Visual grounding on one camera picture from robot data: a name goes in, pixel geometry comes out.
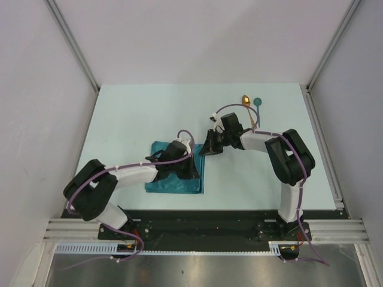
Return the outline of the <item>teal satin napkin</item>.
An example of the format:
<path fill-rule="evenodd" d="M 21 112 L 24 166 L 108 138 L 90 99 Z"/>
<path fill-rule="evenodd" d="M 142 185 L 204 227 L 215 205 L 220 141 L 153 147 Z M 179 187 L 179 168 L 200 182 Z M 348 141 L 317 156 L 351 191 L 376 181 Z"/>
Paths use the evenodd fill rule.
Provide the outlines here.
<path fill-rule="evenodd" d="M 194 150 L 194 164 L 199 173 L 199 179 L 179 179 L 176 174 L 171 173 L 167 178 L 157 182 L 145 183 L 147 193 L 166 194 L 203 194 L 203 181 L 205 174 L 205 157 L 199 155 L 203 145 L 196 144 Z"/>

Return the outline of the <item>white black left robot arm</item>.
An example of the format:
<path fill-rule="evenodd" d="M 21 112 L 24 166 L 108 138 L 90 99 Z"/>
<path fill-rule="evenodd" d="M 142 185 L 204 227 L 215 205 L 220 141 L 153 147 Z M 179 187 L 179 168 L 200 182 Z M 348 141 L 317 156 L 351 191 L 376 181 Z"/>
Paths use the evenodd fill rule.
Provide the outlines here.
<path fill-rule="evenodd" d="M 65 187 L 67 208 L 84 221 L 97 220 L 119 239 L 131 235 L 132 220 L 110 202 L 115 190 L 141 183 L 159 182 L 175 175 L 180 180 L 200 178 L 193 158 L 193 142 L 176 139 L 164 150 L 145 161 L 107 168 L 99 160 L 90 160 Z"/>

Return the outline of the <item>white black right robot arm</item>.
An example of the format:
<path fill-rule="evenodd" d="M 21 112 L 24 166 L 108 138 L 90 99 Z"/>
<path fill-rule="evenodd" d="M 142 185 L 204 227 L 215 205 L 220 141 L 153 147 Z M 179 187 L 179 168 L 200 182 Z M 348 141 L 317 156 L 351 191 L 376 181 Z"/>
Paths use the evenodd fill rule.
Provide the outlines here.
<path fill-rule="evenodd" d="M 224 147 L 265 152 L 281 182 L 281 201 L 276 222 L 271 228 L 258 226 L 259 232 L 271 231 L 290 240 L 302 224 L 303 187 L 315 168 L 315 159 L 295 129 L 283 133 L 267 132 L 255 127 L 245 129 L 235 113 L 210 117 L 213 128 L 207 131 L 200 156 L 217 155 Z"/>

